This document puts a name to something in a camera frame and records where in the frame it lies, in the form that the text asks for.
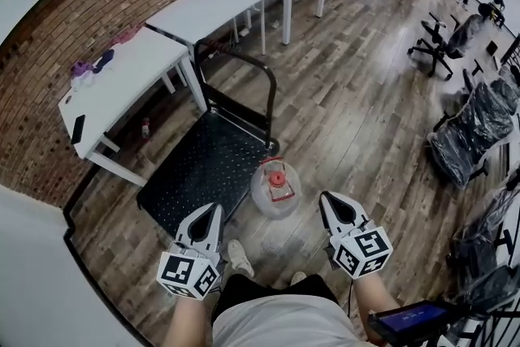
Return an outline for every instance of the plastic wrap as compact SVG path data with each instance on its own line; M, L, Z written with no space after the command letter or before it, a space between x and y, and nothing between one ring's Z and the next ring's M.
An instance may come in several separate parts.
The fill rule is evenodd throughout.
M452 54L455 50L458 50L461 55L464 55L484 23L485 19L481 15L471 15L453 32L453 35L449 38L446 52Z
M458 188L466 187L484 154L514 130L503 101L481 82L461 111L428 135L435 163Z
M473 207L466 224L453 236L449 265L457 283L453 294L456 303L488 310L518 290L518 269L496 263L500 225L520 197L520 187L508 187L509 179Z
M520 94L518 94L503 78L498 78L492 81L490 87L498 99L502 101L502 106L507 109L510 115L514 115L518 107Z

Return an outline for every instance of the cable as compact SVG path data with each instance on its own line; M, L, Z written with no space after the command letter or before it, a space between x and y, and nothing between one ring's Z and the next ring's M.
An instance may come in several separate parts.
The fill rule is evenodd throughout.
M511 267L511 262L513 261L513 255L514 251L517 247L517 240L518 240L518 230L520 229L520 209L518 209L518 217L517 217L517 229L514 233L514 240L513 240L513 250L511 250L511 255L509 256L509 262L508 266Z
M354 280L350 280L350 289L349 289L349 306L347 310L347 317L350 318L350 299L352 298L352 286L353 286Z

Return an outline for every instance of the chair armrest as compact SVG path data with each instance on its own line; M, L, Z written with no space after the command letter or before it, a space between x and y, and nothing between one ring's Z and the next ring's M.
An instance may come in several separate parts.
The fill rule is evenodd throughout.
M440 22L440 19L439 19L436 15L434 15L433 12L430 12L430 16L431 16L433 19L435 19L437 22Z
M461 26L460 21L453 15L450 15L452 19L455 21L455 29L457 29L459 26Z

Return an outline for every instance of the white shoe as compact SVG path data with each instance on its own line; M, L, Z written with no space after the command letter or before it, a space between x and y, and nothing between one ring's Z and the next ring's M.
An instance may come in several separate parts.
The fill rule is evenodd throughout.
M305 273L303 273L301 271L296 272L291 279L290 286L293 286L293 285L297 284L298 282L303 281L306 277L307 277L307 275Z
M238 240L230 240L227 243L227 255L233 269L244 269L251 277L254 277L254 270L245 255L244 246Z

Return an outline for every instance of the black cart handle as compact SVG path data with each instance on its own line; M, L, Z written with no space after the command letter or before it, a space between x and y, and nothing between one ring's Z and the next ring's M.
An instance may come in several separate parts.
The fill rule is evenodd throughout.
M200 56L199 56L199 50L200 50L201 45L207 46L213 50L217 50L224 54L231 55L232 57L246 61L247 63L249 63L257 68L260 68L263 72L265 72L265 74L269 78L270 86L269 86L269 95L267 97L267 109L266 109L266 116L265 116L266 117L266 120L265 120L266 145L267 145L267 142L269 142L271 140L271 125L272 125L272 117L273 117L273 107L275 105L275 95L276 95L276 87L277 87L276 78L275 78L275 75L273 74L273 71L259 59L250 57L249 55L243 54L240 51L234 50L233 48L230 48L229 46L221 44L220 42L214 41L212 39L202 38L195 44L195 48L193 51L193 54L194 54L193 58L194 58L194 62L195 62L195 73L197 74L199 83L201 85L205 85L209 88L211 88L211 87L204 81L204 77L202 76L202 69L201 69L201 65L200 65L201 63L200 63ZM206 100L206 105L208 106L208 108L210 108L208 98L206 95L204 95L204 96L205 96L205 100Z

